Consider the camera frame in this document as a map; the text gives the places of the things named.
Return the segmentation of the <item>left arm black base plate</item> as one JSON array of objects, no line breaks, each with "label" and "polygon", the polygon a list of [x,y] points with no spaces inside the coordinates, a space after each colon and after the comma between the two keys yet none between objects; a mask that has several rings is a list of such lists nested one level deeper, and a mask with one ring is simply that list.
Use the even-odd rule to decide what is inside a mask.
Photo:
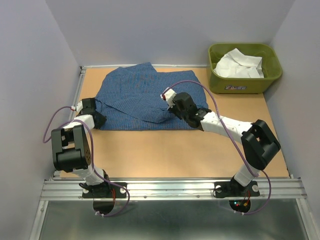
[{"label": "left arm black base plate", "polygon": [[102,182],[98,185],[87,185],[86,183],[78,184],[82,188],[82,198],[93,200],[93,210],[96,216],[114,217],[119,215],[127,203],[116,209],[116,200],[126,199],[126,182]]}]

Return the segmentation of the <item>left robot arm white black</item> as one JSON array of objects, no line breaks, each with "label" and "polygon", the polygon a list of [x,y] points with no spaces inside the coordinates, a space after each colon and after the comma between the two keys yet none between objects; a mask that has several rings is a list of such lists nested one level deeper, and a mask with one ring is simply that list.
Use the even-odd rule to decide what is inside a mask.
[{"label": "left robot arm white black", "polygon": [[91,130],[100,129],[107,118],[97,111],[96,102],[95,98],[84,98],[76,106],[70,106],[69,109],[77,115],[53,129],[49,140],[55,169],[82,178],[85,181],[80,185],[83,189],[90,191],[94,188],[100,197],[106,197],[111,193],[111,184],[106,181],[107,173],[95,167]]}]

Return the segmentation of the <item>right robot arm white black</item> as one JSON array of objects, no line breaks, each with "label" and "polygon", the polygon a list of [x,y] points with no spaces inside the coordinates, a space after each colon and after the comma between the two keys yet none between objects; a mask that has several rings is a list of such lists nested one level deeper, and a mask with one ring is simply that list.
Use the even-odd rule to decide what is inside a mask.
[{"label": "right robot arm white black", "polygon": [[247,122],[219,116],[210,109],[197,107],[186,92],[176,93],[170,89],[161,98],[168,104],[168,111],[191,128],[229,137],[236,149],[237,143],[242,145],[240,156],[243,157],[243,166],[230,182],[231,192],[235,195],[246,192],[249,183],[281,149],[279,141],[263,120]]}]

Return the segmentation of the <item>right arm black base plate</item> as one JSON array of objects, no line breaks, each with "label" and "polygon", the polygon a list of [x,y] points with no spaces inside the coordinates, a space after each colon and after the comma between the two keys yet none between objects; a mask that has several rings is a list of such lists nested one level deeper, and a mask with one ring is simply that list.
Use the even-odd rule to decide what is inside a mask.
[{"label": "right arm black base plate", "polygon": [[248,186],[242,186],[233,180],[217,181],[212,195],[218,199],[234,198],[229,200],[231,209],[246,214],[251,208],[251,197],[259,197],[260,191],[256,181],[250,182]]}]

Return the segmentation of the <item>blue plaid long sleeve shirt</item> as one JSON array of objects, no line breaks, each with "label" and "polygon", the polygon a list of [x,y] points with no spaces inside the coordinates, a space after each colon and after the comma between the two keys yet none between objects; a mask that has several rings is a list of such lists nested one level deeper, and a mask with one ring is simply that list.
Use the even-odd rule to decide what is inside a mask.
[{"label": "blue plaid long sleeve shirt", "polygon": [[173,87],[176,93],[188,93],[197,107],[207,108],[204,89],[198,83],[192,70],[158,72],[149,62],[118,67],[105,76],[95,97],[98,111],[106,117],[101,130],[190,130],[168,111],[161,93]]}]

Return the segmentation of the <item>white cloth in bin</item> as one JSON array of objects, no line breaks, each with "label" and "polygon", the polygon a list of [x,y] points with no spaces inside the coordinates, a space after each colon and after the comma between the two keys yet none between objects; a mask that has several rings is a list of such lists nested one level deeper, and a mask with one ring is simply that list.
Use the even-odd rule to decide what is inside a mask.
[{"label": "white cloth in bin", "polygon": [[223,78],[264,78],[263,58],[245,55],[237,48],[227,52],[216,64],[215,74]]}]

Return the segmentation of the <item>green plastic bin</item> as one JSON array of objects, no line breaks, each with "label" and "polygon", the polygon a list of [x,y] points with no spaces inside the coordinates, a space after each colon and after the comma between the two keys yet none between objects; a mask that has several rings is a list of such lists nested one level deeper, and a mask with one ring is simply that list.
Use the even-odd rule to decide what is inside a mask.
[{"label": "green plastic bin", "polygon": [[[261,57],[262,78],[222,77],[214,72],[221,58],[233,49]],[[215,94],[261,94],[282,76],[282,68],[272,47],[263,43],[216,43],[208,49],[208,84]]]}]

